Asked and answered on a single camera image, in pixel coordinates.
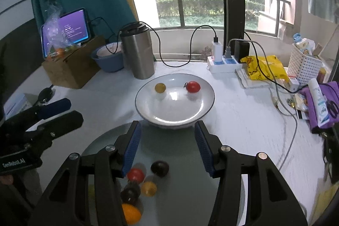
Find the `blue bowl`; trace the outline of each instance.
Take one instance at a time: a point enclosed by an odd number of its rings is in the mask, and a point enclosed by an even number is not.
[[[124,68],[124,61],[122,57],[121,52],[117,52],[115,54],[111,54],[104,57],[98,57],[97,52],[100,50],[101,46],[94,50],[91,54],[91,58],[95,60],[95,62],[98,64],[98,66],[105,72],[116,72]]]

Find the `white basket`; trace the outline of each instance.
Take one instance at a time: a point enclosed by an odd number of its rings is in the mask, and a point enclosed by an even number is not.
[[[295,76],[300,86],[304,86],[308,84],[310,79],[318,77],[321,67],[321,60],[307,56],[301,53],[295,45],[292,46],[288,75],[293,77]]]

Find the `tablet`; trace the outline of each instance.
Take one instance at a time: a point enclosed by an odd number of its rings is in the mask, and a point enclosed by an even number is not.
[[[59,26],[63,28],[66,37],[74,44],[84,43],[90,40],[90,31],[84,8],[62,15],[59,19]],[[44,58],[47,57],[49,48],[46,31],[44,25],[41,26],[41,45]]]

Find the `white table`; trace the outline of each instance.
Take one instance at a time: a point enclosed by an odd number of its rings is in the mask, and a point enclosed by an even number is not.
[[[293,136],[295,122],[277,111],[268,88],[244,89],[235,73],[212,75],[203,62],[191,62],[177,69],[157,62],[155,74],[150,79],[175,72],[197,75],[212,85],[215,103],[202,120],[209,132],[218,135],[224,145],[248,155],[263,151],[276,165],[282,162]],[[135,79],[127,69],[116,73],[99,71],[82,89],[56,87],[52,101],[64,97],[70,99],[72,110],[83,115],[84,124],[80,129],[53,141],[53,146],[44,151],[41,157],[43,165],[38,169],[43,190],[70,153],[81,154],[104,132],[142,119],[136,112],[134,99],[138,90],[150,79]],[[45,71],[40,67],[15,94],[37,95],[50,85]],[[307,208],[309,220],[318,181],[322,181],[324,175],[324,163],[322,139],[310,133],[306,121],[298,121],[297,135],[281,173],[298,201]]]

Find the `red ball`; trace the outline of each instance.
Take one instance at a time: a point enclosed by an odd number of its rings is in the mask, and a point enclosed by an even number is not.
[[[127,173],[127,178],[129,181],[135,181],[140,184],[145,179],[145,175],[141,169],[131,168],[131,170]]]
[[[200,84],[193,80],[186,84],[186,89],[189,93],[197,93],[200,88]]]

